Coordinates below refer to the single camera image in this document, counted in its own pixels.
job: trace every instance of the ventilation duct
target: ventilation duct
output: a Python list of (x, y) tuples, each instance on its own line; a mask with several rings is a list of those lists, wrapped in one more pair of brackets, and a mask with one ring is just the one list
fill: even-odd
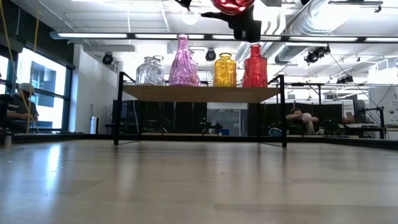
[[(358, 8), (331, 5), (328, 2), (329, 0), (310, 1), (295, 18), (289, 21), (282, 35), (328, 35), (345, 23)], [(275, 63), (284, 65), (306, 48), (306, 46), (286, 46), (275, 42), (266, 50), (265, 58), (274, 58)]]

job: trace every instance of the man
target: man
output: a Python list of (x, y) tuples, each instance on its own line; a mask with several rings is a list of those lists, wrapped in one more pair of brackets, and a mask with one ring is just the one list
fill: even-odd
[[(34, 87), (29, 83), (21, 83), (18, 85), (17, 90), (18, 92), (16, 94), (11, 95), (11, 98), (13, 99), (11, 104), (18, 106), (18, 108), (15, 108), (14, 111), (8, 111), (7, 118), (27, 121), (29, 117), (28, 108), (31, 97), (30, 93), (34, 95)], [(37, 121), (39, 114), (36, 110), (36, 105), (33, 102), (30, 102), (30, 115), (32, 115), (33, 119)]]
[(312, 117), (310, 121), (304, 122), (302, 119), (303, 113), (301, 113), (301, 110), (298, 108), (293, 108), (290, 111), (290, 114), (286, 115), (286, 120), (291, 121), (294, 123), (294, 125), (301, 125), (305, 126), (307, 129), (308, 134), (313, 134), (313, 122), (318, 122), (319, 119), (317, 117)]

